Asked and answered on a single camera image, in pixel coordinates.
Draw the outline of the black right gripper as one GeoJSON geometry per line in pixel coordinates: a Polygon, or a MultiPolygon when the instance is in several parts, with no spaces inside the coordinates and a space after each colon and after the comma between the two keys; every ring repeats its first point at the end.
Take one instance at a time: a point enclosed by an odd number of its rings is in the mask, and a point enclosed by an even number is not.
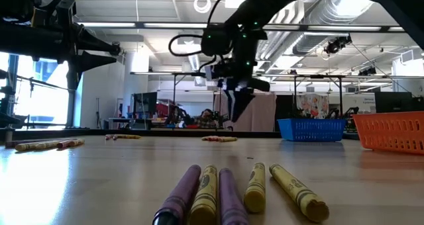
{"type": "Polygon", "coordinates": [[[267,81],[253,76],[254,63],[238,63],[232,58],[223,58],[216,64],[206,66],[206,79],[216,81],[217,87],[222,88],[227,96],[228,116],[232,122],[239,119],[255,98],[253,94],[240,91],[270,90],[270,84],[267,81]]]}

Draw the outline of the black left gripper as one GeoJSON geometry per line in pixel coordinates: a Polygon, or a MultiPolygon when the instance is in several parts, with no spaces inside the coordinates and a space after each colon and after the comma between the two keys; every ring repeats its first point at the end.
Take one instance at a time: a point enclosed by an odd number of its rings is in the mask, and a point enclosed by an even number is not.
{"type": "Polygon", "coordinates": [[[68,62],[68,89],[78,88],[82,73],[99,66],[115,63],[117,60],[109,56],[98,56],[80,50],[93,50],[108,52],[110,55],[118,56],[121,53],[120,44],[109,44],[89,33],[82,24],[73,23],[67,29],[60,28],[59,25],[43,26],[43,30],[48,31],[52,40],[47,40],[47,47],[43,50],[42,57],[57,60],[62,63],[68,62]]]}

